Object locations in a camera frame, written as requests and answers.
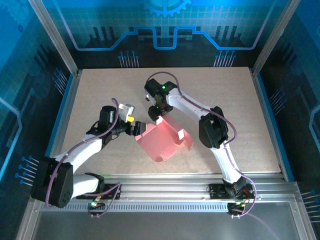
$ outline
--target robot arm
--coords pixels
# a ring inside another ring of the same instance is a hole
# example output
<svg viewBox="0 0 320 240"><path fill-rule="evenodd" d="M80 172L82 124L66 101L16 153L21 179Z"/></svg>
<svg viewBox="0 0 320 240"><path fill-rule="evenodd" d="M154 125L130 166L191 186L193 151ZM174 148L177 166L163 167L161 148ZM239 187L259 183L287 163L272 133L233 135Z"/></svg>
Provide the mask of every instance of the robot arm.
<svg viewBox="0 0 320 240"><path fill-rule="evenodd" d="M199 139L201 143L207 148L210 148L214 154L222 171L225 190L231 197L235 197L246 185L246 180L237 171L239 169L231 153L229 144L226 144L228 140L227 123L219 117L203 110L210 109L224 116L221 108L218 106L210 108L192 99L184 92L181 92L182 95L189 100L187 101L179 93L177 85L170 81L161 85L155 79L151 79L147 81L144 89L146 99L153 104L148 110L148 114L153 121L155 121L158 116L163 116L173 108L177 108L199 123Z"/></svg>
<svg viewBox="0 0 320 240"><path fill-rule="evenodd" d="M112 137L120 133L130 136L141 135L146 130L146 124L140 121L131 125L134 118L130 116L134 107L127 104L119 104L119 116L114 128L106 135L97 139L86 141L106 132L115 121L116 108L114 106L104 106L100 111L99 121L97 121L82 139L82 144L76 147L58 169L52 184L49 196L49 204L63 208L70 199L86 193L101 193L104 190L104 178L94 173L74 175L76 170L92 155L101 151ZM35 176L31 197L40 201L45 201L50 178L54 169L66 155L63 152L53 158L44 157L39 160L37 174Z"/></svg>

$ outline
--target particleboard table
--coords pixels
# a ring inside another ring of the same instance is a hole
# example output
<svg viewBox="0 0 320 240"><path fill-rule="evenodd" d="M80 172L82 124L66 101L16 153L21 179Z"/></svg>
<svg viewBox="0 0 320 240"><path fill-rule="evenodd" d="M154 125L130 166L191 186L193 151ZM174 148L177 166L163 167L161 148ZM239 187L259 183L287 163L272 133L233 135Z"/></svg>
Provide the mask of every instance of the particleboard table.
<svg viewBox="0 0 320 240"><path fill-rule="evenodd" d="M280 172L278 160L267 129L257 93L247 67L188 68L120 68L84 69L79 81L74 105L62 150L78 143L92 124L99 119L102 106L119 103L135 106L135 120L150 123L145 100L146 79L158 71L169 71L179 79L181 89L207 106L219 106L238 131L230 144L234 159L243 172ZM174 82L169 75L155 76L159 83ZM125 133L92 156L77 174L165 174L221 173L212 152L198 138L198 123L177 109L171 116L191 134L194 146L188 151L179 147L175 155L155 163ZM229 127L229 136L233 131Z"/></svg>

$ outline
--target pink paper box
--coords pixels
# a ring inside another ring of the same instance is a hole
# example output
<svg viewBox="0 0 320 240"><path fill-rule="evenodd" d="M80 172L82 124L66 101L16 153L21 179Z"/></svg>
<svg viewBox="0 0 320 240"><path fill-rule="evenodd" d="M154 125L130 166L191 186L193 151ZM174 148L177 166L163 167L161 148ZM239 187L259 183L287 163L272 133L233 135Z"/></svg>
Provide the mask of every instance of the pink paper box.
<svg viewBox="0 0 320 240"><path fill-rule="evenodd" d="M177 145L184 143L190 151L194 141L169 114L147 124L146 131L135 137L136 142L157 163L170 158L177 151Z"/></svg>

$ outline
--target purple wire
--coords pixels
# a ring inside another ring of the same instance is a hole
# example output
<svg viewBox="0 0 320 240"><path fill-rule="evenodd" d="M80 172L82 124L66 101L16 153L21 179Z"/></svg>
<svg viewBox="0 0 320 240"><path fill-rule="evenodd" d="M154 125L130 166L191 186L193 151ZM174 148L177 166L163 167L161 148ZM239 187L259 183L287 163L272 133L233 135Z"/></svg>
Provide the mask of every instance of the purple wire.
<svg viewBox="0 0 320 240"><path fill-rule="evenodd" d="M104 210L101 214L98 214L98 213L97 213L97 214L92 214L91 211L89 210L88 213L91 214L91 217L92 217L92 218L99 218L99 217L105 215L105 214L108 212L108 210L110 209L112 203L114 202L114 200L115 200L116 197L117 197L117 193L118 193L118 191L119 191L120 186L121 186L121 184L118 183L118 184L115 185L114 187L112 187L112 188L110 188L109 190L103 192L103 193L105 193L105 194L108 194L110 191L112 191L113 189L115 189L115 188L117 187L117 189L116 189L116 191L115 191L115 194L113 195L113 198L112 198L110 204L108 205L108 207L105 208L105 210ZM88 194L84 194L84 195L85 195L85 196L88 196L88 195L91 195L91 196L92 196L92 195L96 195L96 194L89 194L89 193L88 193Z"/></svg>
<svg viewBox="0 0 320 240"><path fill-rule="evenodd" d="M158 74L168 74L168 75L170 75L171 77L173 77L174 80L175 80L175 82L176 82L176 86L177 86L177 88L178 88L178 92L179 92L179 94L181 95L181 97L182 97L184 100L186 100L188 103L192 104L193 106L195 106L195 107L197 107L197 108L199 108L199 109L201 109L201 110L204 110L204 111L206 111L206 112L208 112L208 113L211 113L211 114L217 116L218 118L220 118L220 119L222 119L223 121L225 121L226 123L228 123L228 124L230 125L230 127L232 128L232 130L233 130L233 132L234 132L234 136L233 136L233 138L231 138L229 141L225 142L225 143L223 144L223 146L224 146L224 149L225 149L225 151L226 151L226 154L227 154L227 156L228 156L228 158L229 158L229 161L230 161L232 167L233 167L242 177L244 177L245 179L248 179L248 180L251 182L251 184L253 185L253 188L254 188L254 199L253 199L252 205L251 205L251 207L249 208L248 211L242 213L241 215L239 215L239 217L242 217L242 216L248 214L248 213L251 211L251 209L253 208L253 206L255 205L255 203L256 203L257 188L256 188L256 185L255 185L254 181L253 181L251 178L249 178L249 177L245 176L244 174L242 174L242 173L235 167L234 163L232 162L232 160L231 160L231 158L230 158L229 151L228 151L228 149L227 149L227 144L229 144L229 143L231 143L232 141L234 141L234 140L236 139L236 137L238 136L238 133L237 133L237 130L236 130L235 126L234 126L228 119L226 119L225 117L221 116L220 114L218 114L218 113L216 113L216 112L214 112L214 111L211 111L210 109L203 108L202 106L196 104L196 103L193 102L192 100L190 100L190 99L188 99L187 97L185 97L185 96L183 95L181 89L180 89L180 85L179 85L178 78L177 78L175 75L173 75L171 72L168 72L168 71L158 71L158 72L155 72L154 74L152 74L151 76L148 77L148 79L146 80L146 82L148 82L153 76L158 75Z"/></svg>
<svg viewBox="0 0 320 240"><path fill-rule="evenodd" d="M48 185L48 189L46 191L46 195L45 195L45 207L48 209L50 208L49 206L49 197L50 197L50 192L51 192L51 189L52 189L52 185L54 183L54 179L57 175L57 172L58 172L58 169L60 168L60 166L62 165L62 163L68 158L68 156L78 147L80 147L82 144L86 144L88 142L91 142L93 140L97 140L101 137L103 137L104 135L108 134L116 125L117 121L118 121L118 117L119 117L119 104L118 104L118 101L115 99L115 98L112 98L112 102L116 105L116 112L115 112L115 119L114 119L114 122L112 123L111 127L108 128L107 131L105 131L104 133L101 133L100 135L98 136L94 136L94 137L91 137L87 140L83 140L81 142L79 142L78 144L74 145L69 151L66 152L66 154L63 156L63 158L60 160L60 162L57 164L57 166L55 167L53 173L52 173L52 177L50 178L50 181L49 181L49 185Z"/></svg>
<svg viewBox="0 0 320 240"><path fill-rule="evenodd" d="M101 192L101 193L85 193L83 194L84 196L87 197L99 197L99 196L104 196L108 193L110 193L112 190L114 190L115 188L117 188L120 184L120 182L118 184L116 184L115 186L113 186L112 188L108 189L107 191Z"/></svg>
<svg viewBox="0 0 320 240"><path fill-rule="evenodd" d="M199 108L199 109L201 109L201 110L205 110L206 112L209 112L209 113L217 116L218 118L222 119L223 121L225 121L226 123L228 123L228 124L230 125L230 127L232 128L232 130L233 130L233 132L234 132L234 136L233 136L233 138L231 138L229 141L227 141L225 144L229 144L229 143L231 143L233 140L236 139L238 133L237 133L237 130L236 130L235 126L234 126L228 119L226 119L225 117L221 116L220 114L218 114L218 113L216 113L216 112L214 112L214 111L211 111L210 109L203 108L202 106L200 106L200 105L196 104L195 102L191 101L190 99L186 98L186 97L183 95L183 93L182 93L182 91L181 91L181 89L180 89L180 85L179 85L178 78L177 78L175 75L173 75L171 72L168 72L168 71L158 71L158 72L152 74L151 76L149 76L149 78L148 78L146 81L148 82L154 75L158 75L158 74L168 74L168 75L170 75L171 77L173 77L174 80L176 81L176 85L177 85L179 94L180 94L181 97L182 97L184 100L186 100L188 103L192 104L193 106L195 106L195 107L197 107L197 108Z"/></svg>
<svg viewBox="0 0 320 240"><path fill-rule="evenodd" d="M236 211L236 212L240 212L240 213L243 212L239 209L232 209L232 210ZM262 225L264 225L269 230L269 232L274 236L275 239L280 240L280 238L276 235L276 233L261 218L257 217L256 215L253 215L251 213L248 213L248 216L258 220Z"/></svg>

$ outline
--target purple cable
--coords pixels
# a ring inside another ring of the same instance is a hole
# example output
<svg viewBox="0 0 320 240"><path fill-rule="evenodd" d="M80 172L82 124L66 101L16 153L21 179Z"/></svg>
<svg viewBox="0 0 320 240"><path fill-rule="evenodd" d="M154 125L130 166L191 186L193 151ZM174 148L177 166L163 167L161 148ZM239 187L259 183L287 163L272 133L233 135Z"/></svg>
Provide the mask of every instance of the purple cable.
<svg viewBox="0 0 320 240"><path fill-rule="evenodd" d="M236 211L236 212L240 212L240 213L243 212L239 209L232 209L232 210ZM253 215L251 213L248 213L248 216L258 220L262 225L264 225L269 230L269 232L274 236L275 239L280 240L280 238L276 235L276 233L261 218L257 217L256 215Z"/></svg>
<svg viewBox="0 0 320 240"><path fill-rule="evenodd" d="M252 205L251 205L251 207L249 208L248 211L242 213L241 215L239 215L239 217L242 217L242 216L248 214L248 212L251 211L251 209L253 208L253 206L254 206L255 203L256 203L257 188L256 188L256 185L255 185L254 181L252 181L251 178L245 176L245 175L242 174L238 169L236 169L234 163L232 162L232 160L231 160L231 158L230 158L230 155L229 155L229 152L228 152L228 149L227 149L227 144L231 143L231 142L232 142L233 140L235 140L236 137L238 136L238 133L237 133L237 130L236 130L235 126L234 126L228 119L226 119L225 117L221 116L220 114L218 114L218 113L216 113L216 112L214 112L214 111L211 111L210 109L203 108L202 106L196 104L196 103L193 102L192 100L190 100L190 99L188 99L187 97L185 97L185 96L183 95L181 89L180 89L180 85L179 85L178 78L177 78L175 75L173 75L171 72L168 72L168 71L158 71L158 72L155 72L154 74L152 74L151 76L148 77L148 79L146 80L146 82L148 82L154 75L158 75L158 74L168 74L168 75L170 75L171 77L173 77L174 80L175 80L175 82L176 82L176 86L177 86L177 88L178 88L178 92L179 92L179 94L181 95L181 97L182 97L184 100L186 100L188 103L192 104L193 106L195 106L195 107L197 107L197 108L199 108L199 109L201 109L201 110L204 110L204 111L206 111L206 112L208 112L208 113L211 113L211 114L217 116L218 118L220 118L220 119L222 119L223 121L225 121L226 123L228 123L228 124L230 125L230 127L232 128L232 130L233 130L233 132L234 132L233 138L231 138L229 141L225 142L223 145L224 145L225 152L226 152L226 154L227 154L227 156L228 156L228 159L229 159L229 161L230 161L230 163L231 163L231 166L232 166L242 177L244 177L245 179L248 179L248 180L251 182L251 184L253 185L253 188L254 188L254 199L253 199Z"/></svg>
<svg viewBox="0 0 320 240"><path fill-rule="evenodd" d="M111 192L113 189L117 188L116 191L115 191L115 194L110 202L110 204L108 205L108 207L105 208L105 210L101 213L101 214L92 214L91 211L89 210L89 214L91 214L91 217L92 218L99 218L101 216L103 216L104 214L106 214L108 212L108 210L110 209L112 203L114 202L114 200L116 199L117 197L117 193L119 191L119 188L120 188L121 184L118 183L117 185L115 185L114 187L110 188L109 190L103 192L103 193L97 193L97 194L91 194L91 193L87 193L87 194L84 194L85 196L92 196L92 197L95 197L95 196L101 196L101 195L106 195L108 194L109 192Z"/></svg>
<svg viewBox="0 0 320 240"><path fill-rule="evenodd" d="M113 186L112 188L108 189L107 191L104 191L104 192L101 192L101 193L85 193L85 194L83 194L83 195L84 195L84 196L87 196L87 197L99 197L99 196L104 196L104 195L110 193L113 189L117 188L119 185L121 185L120 182L117 183L117 184L116 184L115 186Z"/></svg>
<svg viewBox="0 0 320 240"><path fill-rule="evenodd" d="M52 185L54 183L54 177L53 176L56 176L57 175L57 172L58 172L58 169L60 168L60 166L62 165L62 163L68 158L68 156L76 149L78 148L79 146L81 146L82 144L85 144L85 143L88 143L88 142L91 142L93 140L97 140L101 137L103 137L104 135L108 134L116 125L117 121L118 121L118 117L119 117L119 104L118 104L118 101L115 99L115 98L112 98L112 102L116 105L116 113L115 113L115 119L114 119L114 122L112 123L111 127L108 128L107 131L105 131L104 133L101 133L100 135L98 136L94 136L94 137L91 137L87 140L83 140L81 142L79 142L78 144L76 144L75 146L73 146L69 151L66 152L66 154L63 156L63 158L60 160L60 162L57 164L57 166L55 167L53 173L52 173L52 177L50 178L50 181L49 181L49 185L48 185L48 189L46 191L46 195L45 195L45 207L48 209L50 208L49 206L49 197L50 197L50 192L51 192L51 188L52 188Z"/></svg>

